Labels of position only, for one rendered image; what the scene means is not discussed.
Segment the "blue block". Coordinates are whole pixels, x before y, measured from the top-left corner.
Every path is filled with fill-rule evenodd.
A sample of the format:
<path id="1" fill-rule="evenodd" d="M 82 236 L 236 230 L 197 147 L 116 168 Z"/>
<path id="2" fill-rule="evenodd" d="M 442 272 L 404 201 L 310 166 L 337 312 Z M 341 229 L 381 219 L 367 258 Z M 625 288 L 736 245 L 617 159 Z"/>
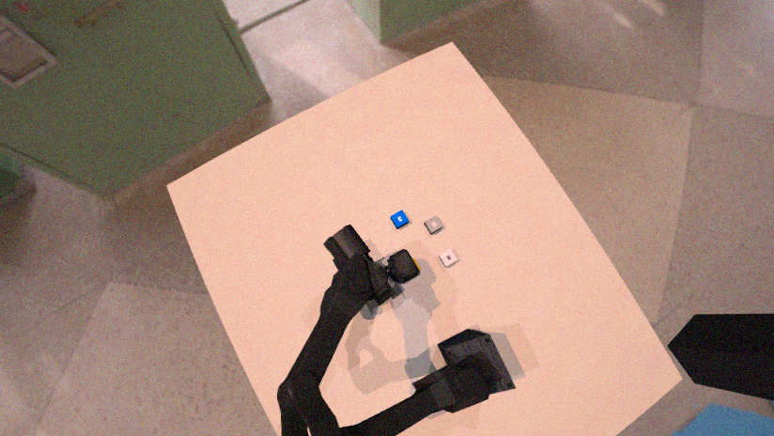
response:
<path id="1" fill-rule="evenodd" d="M 393 214 L 391 216 L 391 220 L 394 223 L 396 229 L 399 229 L 400 227 L 406 225 L 409 222 L 403 210 L 400 210 L 399 212 Z"/>

